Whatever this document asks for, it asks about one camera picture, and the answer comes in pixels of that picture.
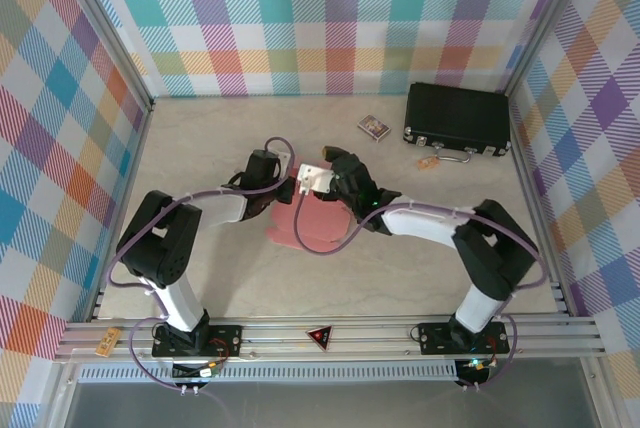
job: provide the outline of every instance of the metal vent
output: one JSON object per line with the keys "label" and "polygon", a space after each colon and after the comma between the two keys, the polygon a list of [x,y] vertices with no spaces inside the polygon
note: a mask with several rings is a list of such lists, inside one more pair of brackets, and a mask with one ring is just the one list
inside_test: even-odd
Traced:
{"label": "metal vent", "polygon": [[[154,376],[168,379],[167,368],[150,368]],[[229,363],[214,381],[448,381],[456,380],[455,362],[425,360],[418,362],[351,362],[351,363]],[[79,382],[141,382],[147,377],[133,363],[117,368],[85,365]]]}

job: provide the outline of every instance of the colorful checkered backdrop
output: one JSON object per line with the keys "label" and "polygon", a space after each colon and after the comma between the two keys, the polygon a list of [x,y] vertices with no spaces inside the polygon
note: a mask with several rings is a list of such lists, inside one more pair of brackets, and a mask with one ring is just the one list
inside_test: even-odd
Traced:
{"label": "colorful checkered backdrop", "polygon": [[159,96],[497,90],[547,0],[102,0]]}
{"label": "colorful checkered backdrop", "polygon": [[0,0],[0,427],[31,427],[143,109],[76,0]]}
{"label": "colorful checkered backdrop", "polygon": [[581,314],[640,426],[640,0],[571,0],[514,114]]}

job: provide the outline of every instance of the briefcase handle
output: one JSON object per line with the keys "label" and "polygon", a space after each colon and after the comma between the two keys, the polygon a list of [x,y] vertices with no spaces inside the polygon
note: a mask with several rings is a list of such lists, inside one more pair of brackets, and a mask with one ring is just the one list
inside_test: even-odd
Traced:
{"label": "briefcase handle", "polygon": [[433,145],[435,149],[436,149],[436,158],[438,160],[441,161],[455,161],[457,163],[469,163],[471,161],[471,157],[473,156],[473,154],[475,152],[477,152],[478,150],[476,150],[475,148],[465,148],[464,151],[467,153],[467,157],[466,158],[456,158],[455,156],[441,156],[440,155],[440,150],[442,150],[444,148],[444,145],[440,142],[435,142]]}

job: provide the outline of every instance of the black bracket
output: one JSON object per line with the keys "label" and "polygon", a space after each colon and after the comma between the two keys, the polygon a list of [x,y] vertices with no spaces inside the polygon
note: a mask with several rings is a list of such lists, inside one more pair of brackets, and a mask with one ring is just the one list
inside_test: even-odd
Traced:
{"label": "black bracket", "polygon": [[504,323],[491,322],[473,340],[468,350],[451,338],[449,323],[420,323],[418,342],[423,355],[493,355],[509,353],[509,341]]}
{"label": "black bracket", "polygon": [[240,356],[242,326],[209,325],[208,343],[195,352],[193,347],[180,343],[174,336],[171,336],[164,325],[158,325],[153,337],[155,341],[151,349],[151,356],[154,358],[235,358]]}

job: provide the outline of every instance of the pink cloth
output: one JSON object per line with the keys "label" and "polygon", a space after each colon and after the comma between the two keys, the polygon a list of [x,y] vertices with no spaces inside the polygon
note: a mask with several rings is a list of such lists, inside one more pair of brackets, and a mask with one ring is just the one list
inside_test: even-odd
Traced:
{"label": "pink cloth", "polygon": [[[267,236],[279,245],[302,249],[293,234],[293,217],[300,201],[296,188],[290,205],[276,203],[271,210],[271,219],[276,226],[267,228]],[[305,245],[317,251],[328,251],[337,247],[349,230],[351,213],[341,201],[320,201],[309,194],[300,210],[298,227]]]}

